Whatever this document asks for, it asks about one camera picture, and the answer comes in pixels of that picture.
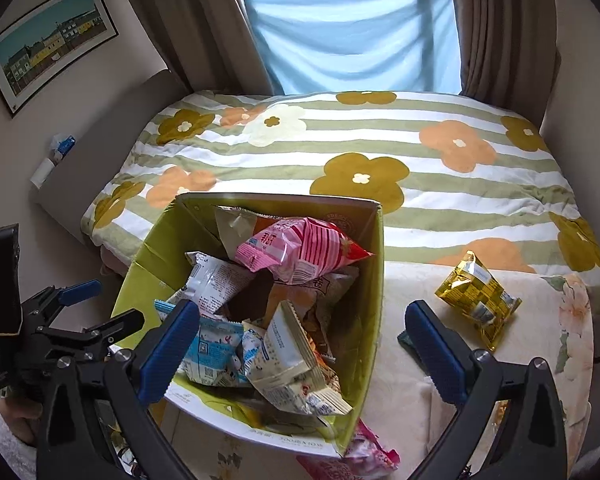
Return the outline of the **person's left hand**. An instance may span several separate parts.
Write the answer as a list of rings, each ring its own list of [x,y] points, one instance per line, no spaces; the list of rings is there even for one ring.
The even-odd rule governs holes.
[[[38,444],[38,421],[42,405],[30,400],[6,396],[0,399],[0,414],[12,434],[26,445]]]

